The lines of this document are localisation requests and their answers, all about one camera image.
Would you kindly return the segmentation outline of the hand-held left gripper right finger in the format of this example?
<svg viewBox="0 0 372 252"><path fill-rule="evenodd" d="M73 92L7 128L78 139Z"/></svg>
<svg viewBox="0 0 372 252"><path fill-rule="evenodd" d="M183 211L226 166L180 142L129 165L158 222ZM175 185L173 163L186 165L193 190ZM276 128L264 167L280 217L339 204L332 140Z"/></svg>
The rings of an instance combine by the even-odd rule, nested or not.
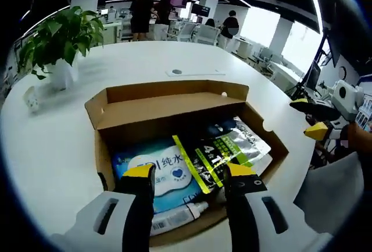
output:
<svg viewBox="0 0 372 252"><path fill-rule="evenodd" d="M233 251L322 251L332 238L313 230L300 208L247 166L225 166L224 190Z"/></svg>

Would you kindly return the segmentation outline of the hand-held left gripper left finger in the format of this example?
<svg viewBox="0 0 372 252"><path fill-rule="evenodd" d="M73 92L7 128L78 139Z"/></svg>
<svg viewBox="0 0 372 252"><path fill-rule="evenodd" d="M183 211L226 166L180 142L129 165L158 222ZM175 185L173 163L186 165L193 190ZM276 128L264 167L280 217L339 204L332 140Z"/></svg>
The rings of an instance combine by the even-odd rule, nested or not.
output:
<svg viewBox="0 0 372 252"><path fill-rule="evenodd" d="M154 187L154 166L129 169L114 191L94 198L51 242L60 251L149 251Z"/></svg>

